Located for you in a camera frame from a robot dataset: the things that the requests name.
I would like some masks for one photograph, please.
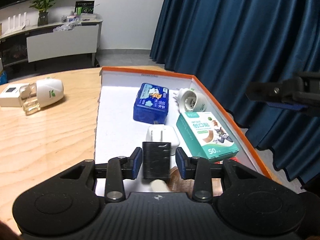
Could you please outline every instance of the white tray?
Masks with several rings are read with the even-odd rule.
[[[103,67],[100,103],[97,117],[95,140],[95,163],[107,163],[117,156],[130,156],[136,147],[141,147],[146,140],[148,123],[133,120],[133,105],[142,83],[151,83],[169,89],[169,113],[166,124],[175,128],[180,140],[180,147],[191,157],[179,130],[176,126],[179,110],[174,100],[174,92],[180,88],[193,88],[203,93],[208,106],[226,132],[237,144],[237,159],[243,165],[270,178],[265,165],[251,146],[247,138],[234,123],[230,115],[222,108],[201,82],[192,75],[151,70]],[[171,157],[171,168],[176,166],[175,156]],[[142,169],[136,180],[124,180],[126,195],[130,192],[150,192],[149,184],[142,182]],[[98,179],[96,194],[103,196],[105,179]]]

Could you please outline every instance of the white cabinet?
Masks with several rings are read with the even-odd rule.
[[[27,37],[28,61],[95,53],[99,25],[77,26],[70,31],[45,33]]]

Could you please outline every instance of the black vase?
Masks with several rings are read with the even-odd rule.
[[[48,24],[48,12],[39,12],[38,26]]]

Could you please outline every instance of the band-aid box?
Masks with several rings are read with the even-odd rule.
[[[234,157],[239,148],[211,112],[185,112],[177,128],[192,156],[218,162]]]

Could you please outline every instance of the white plug adapter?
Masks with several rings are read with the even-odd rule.
[[[171,143],[171,155],[175,155],[176,148],[180,145],[179,138],[176,131],[170,125],[154,124],[149,126],[147,136],[147,142],[170,142]]]

